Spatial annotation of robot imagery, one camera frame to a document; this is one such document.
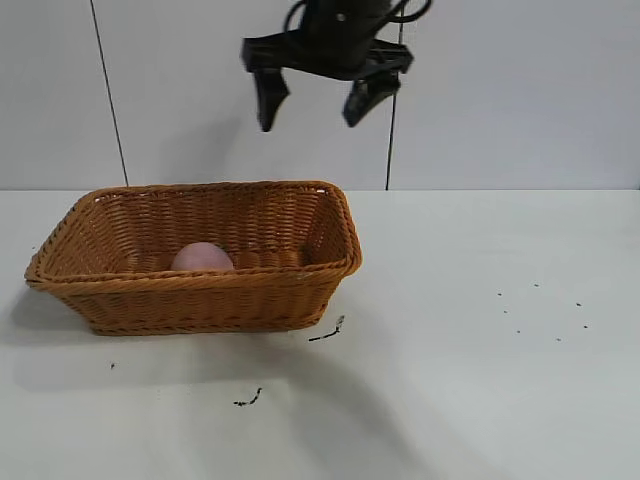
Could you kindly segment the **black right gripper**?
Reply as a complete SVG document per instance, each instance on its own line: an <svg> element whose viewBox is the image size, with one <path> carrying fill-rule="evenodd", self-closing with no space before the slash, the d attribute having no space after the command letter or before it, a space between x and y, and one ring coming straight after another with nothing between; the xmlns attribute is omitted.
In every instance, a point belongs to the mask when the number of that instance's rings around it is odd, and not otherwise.
<svg viewBox="0 0 640 480"><path fill-rule="evenodd" d="M380 40L377 35L396 20L404 5L403 1L395 5L369 0L297 1L286 13L280 32L244 39L241 59L253 75L261 130L272 130L290 94L284 68L356 80L342 112L349 127L394 96L401 83L393 72L407 72L413 55L406 46Z"/></svg>

